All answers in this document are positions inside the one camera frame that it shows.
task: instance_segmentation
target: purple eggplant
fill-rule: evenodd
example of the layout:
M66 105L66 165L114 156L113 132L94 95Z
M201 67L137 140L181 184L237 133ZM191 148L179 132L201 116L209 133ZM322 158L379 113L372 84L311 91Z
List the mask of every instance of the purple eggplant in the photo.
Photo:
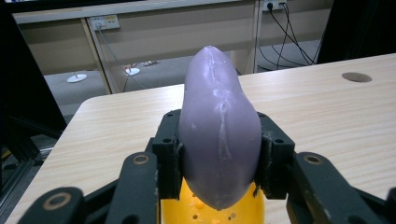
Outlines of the purple eggplant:
M262 127L233 63L215 47L204 47L190 62L178 134L192 192L217 210L237 203L257 168Z

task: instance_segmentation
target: desk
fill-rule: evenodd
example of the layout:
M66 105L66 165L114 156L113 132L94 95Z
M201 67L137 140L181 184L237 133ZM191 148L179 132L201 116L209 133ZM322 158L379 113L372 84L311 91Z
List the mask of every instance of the desk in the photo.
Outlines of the desk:
M396 54L240 77L256 110L294 140L327 157L349 183L385 199L396 186ZM345 72L370 82L345 80ZM92 98L81 106L22 196L15 223L43 193L65 186L89 194L118 178L145 149L163 114L181 108L183 85ZM285 201L266 201L266 223L288 223Z

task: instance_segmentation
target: yellow cup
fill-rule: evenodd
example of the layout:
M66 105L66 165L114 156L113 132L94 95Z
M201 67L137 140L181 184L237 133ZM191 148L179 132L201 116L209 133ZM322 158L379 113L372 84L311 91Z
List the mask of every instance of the yellow cup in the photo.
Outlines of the yellow cup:
M238 203L217 211L199 200L183 180L180 200L162 200L163 224L262 224L264 223L263 194L259 190L254 197L255 188L256 185L252 183Z

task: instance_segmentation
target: power socket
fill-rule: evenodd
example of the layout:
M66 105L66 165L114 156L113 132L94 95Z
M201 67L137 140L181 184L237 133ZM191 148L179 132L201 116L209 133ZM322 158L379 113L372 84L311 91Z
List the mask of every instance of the power socket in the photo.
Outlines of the power socket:
M264 7L262 11L269 11L268 4L272 4L272 10L282 10L283 4L286 4L287 0L264 0Z
M120 28L117 15L90 17L90 21L93 30L99 30L99 27L101 30Z

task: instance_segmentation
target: light wood tabletop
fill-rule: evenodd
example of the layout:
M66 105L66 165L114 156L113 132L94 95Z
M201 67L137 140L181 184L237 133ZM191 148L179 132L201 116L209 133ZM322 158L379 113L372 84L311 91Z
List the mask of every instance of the light wood tabletop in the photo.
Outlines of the light wood tabletop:
M362 73L369 82L349 81ZM257 111L296 144L328 158L354 187L385 199L396 187L396 54L240 77ZM180 109L183 85L92 98L82 104L7 223L45 192L89 194L143 151L163 114ZM265 201L265 223L290 223L286 201Z

